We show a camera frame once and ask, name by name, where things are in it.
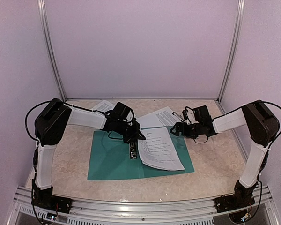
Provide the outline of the silver clipboard clip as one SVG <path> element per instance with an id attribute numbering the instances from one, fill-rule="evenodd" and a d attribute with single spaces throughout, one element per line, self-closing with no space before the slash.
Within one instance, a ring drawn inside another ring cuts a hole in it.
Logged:
<path id="1" fill-rule="evenodd" d="M 174 116 L 178 117 L 180 121 L 184 121 L 184 119 L 179 114 L 177 114 L 176 112 L 172 112 L 172 114 Z"/>

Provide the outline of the printed paper sheet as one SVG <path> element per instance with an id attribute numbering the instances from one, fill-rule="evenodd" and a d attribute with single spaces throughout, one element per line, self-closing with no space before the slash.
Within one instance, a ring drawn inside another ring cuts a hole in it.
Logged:
<path id="1" fill-rule="evenodd" d="M 103 100 L 101 101 L 99 104 L 95 105 L 91 110 L 98 110 L 101 112 L 107 112 L 109 110 L 112 110 L 114 108 L 114 104 L 107 101 L 107 100 Z"/>
<path id="2" fill-rule="evenodd" d="M 170 127 L 180 122 L 179 117 L 173 114 L 170 107 L 164 107 L 137 118 L 141 128 Z"/>

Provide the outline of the paper sheets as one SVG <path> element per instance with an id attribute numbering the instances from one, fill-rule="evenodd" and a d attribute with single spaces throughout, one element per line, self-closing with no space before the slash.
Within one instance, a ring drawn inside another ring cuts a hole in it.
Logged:
<path id="1" fill-rule="evenodd" d="M 138 152 L 143 164 L 166 171 L 185 169 L 166 127 L 146 128 L 141 133 L 145 139 L 138 140 Z"/>

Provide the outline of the dark teal folder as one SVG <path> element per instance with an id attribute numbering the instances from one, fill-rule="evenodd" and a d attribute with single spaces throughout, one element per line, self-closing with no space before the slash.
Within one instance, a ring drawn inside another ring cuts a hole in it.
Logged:
<path id="1" fill-rule="evenodd" d="M 94 131 L 88 180 L 131 180 L 193 173 L 195 169 L 184 138 L 173 134 L 170 137 L 185 168 L 182 171 L 159 170 L 143 164 L 139 157 L 130 159 L 129 144 L 119 140 L 119 134 L 109 138 L 107 132 Z"/>

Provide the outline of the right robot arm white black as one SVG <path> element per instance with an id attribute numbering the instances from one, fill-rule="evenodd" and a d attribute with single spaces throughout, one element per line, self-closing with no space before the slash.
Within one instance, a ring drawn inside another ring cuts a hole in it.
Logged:
<path id="1" fill-rule="evenodd" d="M 251 149 L 244 171 L 230 198 L 230 204 L 234 208 L 242 207 L 251 198 L 260 174 L 267 164 L 271 146 L 278 137 L 280 122 L 268 108 L 269 104 L 262 100 L 253 101 L 215 118 L 211 117 L 205 105 L 196 108 L 187 106 L 183 110 L 184 121 L 177 122 L 170 129 L 170 133 L 175 136 L 195 140 L 200 135 L 210 138 L 238 127 L 247 128 Z"/>

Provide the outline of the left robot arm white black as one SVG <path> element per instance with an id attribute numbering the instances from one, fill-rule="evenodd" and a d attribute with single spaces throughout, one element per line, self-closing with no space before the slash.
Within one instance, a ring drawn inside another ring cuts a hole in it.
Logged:
<path id="1" fill-rule="evenodd" d="M 146 139 L 133 109 L 121 102 L 105 112 L 71 105 L 58 98 L 43 104 L 45 108 L 34 123 L 37 145 L 34 154 L 36 177 L 32 182 L 32 198 L 34 204 L 41 204 L 48 209 L 60 201 L 68 201 L 52 194 L 53 156 L 68 125 L 92 127 L 107 133 L 115 132 L 121 135 L 121 140 L 127 144 Z"/>

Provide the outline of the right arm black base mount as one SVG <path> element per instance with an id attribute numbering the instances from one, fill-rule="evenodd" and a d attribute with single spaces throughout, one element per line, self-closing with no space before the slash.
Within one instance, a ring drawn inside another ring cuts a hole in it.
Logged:
<path id="1" fill-rule="evenodd" d="M 252 187 L 245 188 L 239 180 L 234 187 L 234 194 L 221 195 L 214 199 L 217 213 L 227 212 L 240 209 L 255 203 L 253 190 L 257 186 L 257 182 Z"/>

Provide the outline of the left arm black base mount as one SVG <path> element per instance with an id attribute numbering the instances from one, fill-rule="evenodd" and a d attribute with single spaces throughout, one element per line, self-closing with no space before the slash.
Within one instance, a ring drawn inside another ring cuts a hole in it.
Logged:
<path id="1" fill-rule="evenodd" d="M 52 191 L 53 186 L 41 190 L 36 185 L 35 179 L 32 179 L 31 204 L 43 209 L 69 214 L 73 200 L 71 198 L 53 195 Z"/>

